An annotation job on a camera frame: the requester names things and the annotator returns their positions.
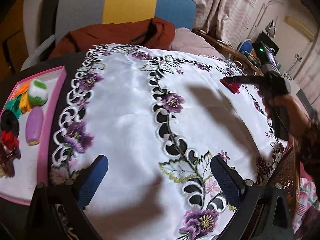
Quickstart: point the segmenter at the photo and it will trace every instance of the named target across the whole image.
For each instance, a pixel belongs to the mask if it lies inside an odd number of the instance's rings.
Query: white tablecloth
[[[52,182],[103,154],[109,170],[85,211],[103,239],[220,234],[235,208],[212,176],[212,156],[264,184],[283,151],[257,89],[232,94],[220,83],[241,74],[215,57],[118,44],[89,50],[54,135]]]

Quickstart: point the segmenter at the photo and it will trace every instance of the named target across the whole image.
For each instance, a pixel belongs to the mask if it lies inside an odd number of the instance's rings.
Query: curtain
[[[194,28],[230,42],[243,41],[257,0],[193,0],[196,3]]]
[[[308,56],[293,79],[306,94],[313,108],[320,113],[320,32]]]

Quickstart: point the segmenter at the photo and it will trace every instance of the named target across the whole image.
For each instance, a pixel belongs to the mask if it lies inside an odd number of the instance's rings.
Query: chair
[[[246,51],[248,53],[251,53],[253,50],[253,46],[252,46],[252,40],[245,40],[243,41],[242,43],[239,44],[238,46],[238,52],[243,52],[243,51]]]
[[[192,29],[196,4],[192,0],[43,0],[40,46],[21,70],[48,58],[55,45],[70,31],[103,23],[137,22],[153,17]]]

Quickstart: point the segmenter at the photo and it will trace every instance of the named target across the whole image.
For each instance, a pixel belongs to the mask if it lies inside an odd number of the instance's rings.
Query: pink cushion
[[[169,49],[182,51],[195,55],[210,55],[225,59],[214,47],[207,43],[204,38],[194,34],[187,28],[176,29],[176,34]]]

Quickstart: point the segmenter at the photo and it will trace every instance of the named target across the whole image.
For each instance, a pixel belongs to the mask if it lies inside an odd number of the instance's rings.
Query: purple embroidered flower
[[[269,167],[267,166],[265,159],[260,158],[257,160],[257,169],[258,169],[258,173],[261,173],[263,175],[268,174]]]
[[[151,59],[151,55],[149,53],[145,53],[145,52],[133,53],[132,57],[134,57],[136,59],[142,59],[142,60],[150,60]]]
[[[184,72],[182,72],[182,70],[181,70],[181,69],[176,70],[176,72],[178,72],[178,74],[181,74],[181,75],[183,75],[183,74],[184,74]]]
[[[82,90],[91,90],[96,82],[104,80],[98,73],[89,72],[84,78],[80,79],[79,88]]]
[[[214,197],[215,191],[220,191],[219,185],[217,185],[217,181],[213,181],[213,179],[209,179],[209,181],[205,184],[205,193],[208,194],[210,193],[211,197]]]
[[[67,128],[67,134],[63,136],[66,143],[79,153],[84,153],[91,146],[93,135],[85,132],[85,122],[73,122]]]
[[[227,156],[228,152],[224,152],[223,150],[221,150],[221,153],[218,153],[218,155],[225,161],[225,163],[230,161],[230,158]]]
[[[202,70],[206,70],[206,71],[210,72],[210,67],[209,66],[206,66],[206,65],[204,65],[202,63],[197,63],[197,66],[198,66],[198,68],[200,68]]]
[[[169,93],[166,97],[162,98],[161,101],[164,102],[164,109],[173,113],[180,113],[183,107],[181,104],[184,103],[184,98],[178,96],[176,93]]]
[[[259,111],[262,112],[261,107],[259,106],[259,103],[257,101],[253,101],[254,107]]]
[[[180,228],[182,234],[189,234],[190,240],[206,236],[216,227],[219,214],[212,209],[193,211],[189,210],[183,216],[185,227]]]
[[[80,99],[76,105],[79,107],[79,109],[86,109],[87,105],[89,104],[89,101],[87,98]]]
[[[235,73],[233,72],[233,70],[231,69],[231,68],[229,68],[229,67],[226,67],[226,71],[227,71],[227,74],[229,75],[229,76],[233,76]]]

